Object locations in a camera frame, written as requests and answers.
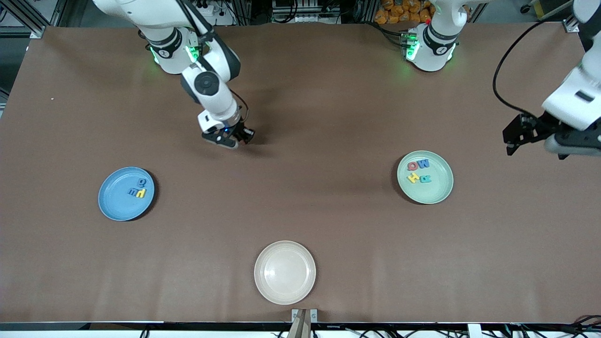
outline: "blue plate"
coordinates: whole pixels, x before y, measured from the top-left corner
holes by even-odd
[[[435,204],[445,200],[453,190],[453,171],[439,155],[425,150],[407,154],[398,164],[398,184],[412,200]]]
[[[98,206],[114,221],[129,221],[142,215],[154,198],[154,181],[138,167],[122,168],[106,178],[98,192]]]

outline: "white plate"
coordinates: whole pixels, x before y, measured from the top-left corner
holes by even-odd
[[[301,244],[279,241],[268,245],[255,263],[255,284],[268,301],[290,305],[305,298],[317,270],[311,253]]]

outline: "blue letter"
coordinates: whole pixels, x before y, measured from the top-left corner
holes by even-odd
[[[428,168],[430,166],[430,161],[428,161],[428,159],[420,159],[419,161],[417,161],[417,164],[419,164],[420,168]]]

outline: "black cable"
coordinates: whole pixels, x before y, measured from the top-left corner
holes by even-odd
[[[534,28],[542,25],[543,23],[545,23],[546,21],[539,21],[535,24],[533,24],[532,26],[530,26],[530,28],[526,29],[525,32],[522,33],[522,35],[520,35],[516,41],[514,41],[511,46],[509,47],[509,49],[507,49],[507,52],[505,52],[505,54],[503,55],[503,57],[501,58],[501,60],[499,61],[499,65],[496,67],[495,70],[495,74],[492,77],[492,91],[495,94],[496,98],[499,99],[499,101],[501,101],[501,103],[503,103],[504,105],[508,106],[511,109],[514,109],[516,111],[521,112],[522,114],[526,114],[529,117],[532,117],[533,119],[535,119],[536,121],[538,121],[538,118],[536,116],[534,116],[533,113],[520,108],[516,105],[512,105],[511,103],[507,102],[505,99],[503,99],[503,97],[501,97],[501,95],[499,94],[499,92],[496,89],[496,78],[497,76],[499,76],[499,71],[501,70],[501,66],[503,66],[503,63],[505,62],[505,59],[507,59],[507,56],[509,55],[509,53],[511,53],[511,51],[513,50],[513,48],[528,34],[530,33],[530,31],[532,31]]]
[[[548,338],[547,336],[545,336],[544,334],[538,332],[537,330],[533,330],[532,328],[527,327],[526,325],[522,324],[523,327],[525,327],[527,330],[530,330],[532,332],[534,332],[536,335],[538,335],[540,338]]]
[[[592,315],[592,316],[586,316],[585,318],[582,318],[581,320],[572,323],[572,325],[578,325],[578,324],[582,324],[584,322],[588,322],[591,319],[595,319],[595,318],[601,318],[601,315]]]
[[[364,23],[364,24],[366,24],[366,25],[370,25],[370,26],[372,26],[373,28],[376,28],[377,30],[379,30],[379,31],[382,33],[382,35],[384,35],[384,37],[385,37],[385,38],[386,38],[388,41],[390,41],[390,43],[392,43],[393,45],[395,45],[395,46],[397,46],[397,47],[401,47],[401,48],[408,48],[408,47],[411,47],[411,45],[404,44],[404,43],[399,43],[399,42],[397,42],[397,41],[393,40],[393,39],[392,39],[390,36],[388,36],[388,35],[393,35],[393,36],[396,36],[396,37],[401,37],[401,36],[403,36],[403,34],[401,34],[401,33],[399,33],[399,32],[393,32],[393,31],[389,31],[389,30],[387,30],[387,29],[384,29],[384,28],[380,27],[380,25],[378,25],[377,23],[375,23],[375,22],[371,22],[371,21],[361,21],[360,23]]]
[[[238,13],[236,13],[236,12],[235,12],[235,11],[234,11],[234,10],[233,10],[231,7],[230,7],[230,3],[229,3],[229,2],[227,2],[227,1],[224,1],[224,3],[225,3],[225,5],[227,6],[227,9],[229,9],[229,10],[230,10],[231,14],[232,14],[232,15],[234,15],[234,16],[236,17],[236,21],[237,21],[237,25],[238,25],[238,26],[240,26],[240,18],[242,18],[242,19],[246,19],[246,20],[248,20],[248,21],[249,21],[249,23],[250,23],[250,20],[252,20],[250,17],[245,17],[245,16],[242,16],[242,15],[238,15]]]
[[[273,21],[277,22],[277,23],[288,23],[288,22],[292,21],[292,19],[294,19],[298,9],[299,9],[298,0],[294,0],[294,2],[292,4],[290,4],[290,14],[288,14],[286,19],[284,19],[282,21],[278,21],[278,20],[274,19]]]
[[[388,333],[391,337],[405,338],[405,337],[403,337],[402,334],[398,333],[397,330],[395,330],[394,328],[392,328],[392,329],[384,329],[384,332]]]
[[[381,334],[381,333],[380,333],[378,330],[374,330],[374,329],[372,329],[372,330],[365,330],[365,331],[364,331],[364,332],[363,332],[363,333],[362,333],[362,334],[359,336],[359,338],[366,338],[365,334],[366,334],[366,333],[368,333],[368,332],[375,332],[375,333],[377,333],[377,335],[378,335],[378,336],[380,336],[380,338],[386,338],[386,337],[384,337],[384,335],[383,335],[383,334]]]
[[[383,34],[383,33],[386,33],[386,34],[390,34],[390,35],[394,35],[394,36],[402,36],[402,34],[401,34],[401,33],[399,33],[399,32],[393,32],[393,31],[389,31],[389,30],[387,30],[387,29],[384,29],[384,28],[380,27],[380,25],[378,25],[378,24],[377,24],[377,23],[375,23],[375,22],[371,22],[371,21],[361,21],[360,23],[364,23],[364,24],[366,24],[366,25],[370,25],[370,26],[372,26],[373,28],[376,28],[377,30],[379,30],[380,32],[382,32],[382,34]]]
[[[450,333],[451,333],[451,331],[448,331],[448,333],[444,333],[444,332],[442,332],[442,331],[439,331],[439,330],[434,330],[434,331],[436,331],[436,332],[438,332],[438,333],[440,333],[440,334],[443,334],[443,335],[447,336],[448,338],[454,338],[454,337],[453,337],[453,336],[451,336],[451,334],[450,334]]]
[[[245,122],[246,120],[248,120],[248,115],[250,115],[251,110],[248,109],[248,104],[246,104],[246,101],[244,101],[244,99],[242,99],[242,97],[240,95],[238,95],[238,93],[233,91],[231,88],[230,88],[230,91],[232,92],[232,94],[236,95],[236,97],[238,99],[240,99],[240,101],[242,101],[242,103],[244,104],[244,107],[246,107],[246,114],[245,114],[244,118],[241,120],[241,122]]]
[[[501,330],[501,333],[507,338],[513,338],[513,331],[509,329],[509,326],[507,326],[507,324],[503,326],[505,327],[505,331]]]
[[[146,325],[142,332],[140,333],[140,338],[148,338],[150,337],[150,325]]]
[[[186,19],[188,20],[188,22],[190,23],[190,25],[192,26],[192,28],[194,29],[194,32],[196,33],[197,37],[200,37],[202,34],[200,33],[200,29],[198,29],[198,26],[196,26],[196,22],[194,22],[194,19],[192,18],[192,16],[190,15],[190,12],[188,11],[187,6],[184,4],[183,2],[184,0],[175,0],[175,2],[177,2],[177,4],[180,6],[180,8],[182,9],[182,12],[184,12],[184,15],[186,16]]]
[[[352,10],[347,10],[347,11],[346,11],[346,12],[344,12],[344,13],[340,13],[340,14],[338,15],[338,17],[336,17],[336,22],[335,22],[334,24],[336,24],[336,25],[337,25],[337,24],[338,24],[338,20],[340,19],[340,17],[341,17],[341,16],[343,16],[343,15],[345,15],[345,14],[347,14],[347,13],[350,13],[351,11],[352,11]]]
[[[530,335],[526,332],[523,325],[520,325],[520,330],[522,330],[522,338],[530,338]]]

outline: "brown paper tablecloth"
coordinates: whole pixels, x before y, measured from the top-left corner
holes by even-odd
[[[253,145],[201,139],[178,76],[134,29],[49,28],[33,40],[0,120],[2,321],[571,322],[601,308],[599,159],[542,144],[505,154],[516,112],[491,78],[528,25],[468,25],[454,59],[420,72],[366,25],[219,29],[242,72]],[[582,56],[559,24],[511,55],[499,90],[540,104]],[[400,158],[453,168],[441,204],[407,201]],[[104,217],[98,188],[139,166],[145,217]],[[313,291],[278,306],[255,287],[269,243],[298,241]]]

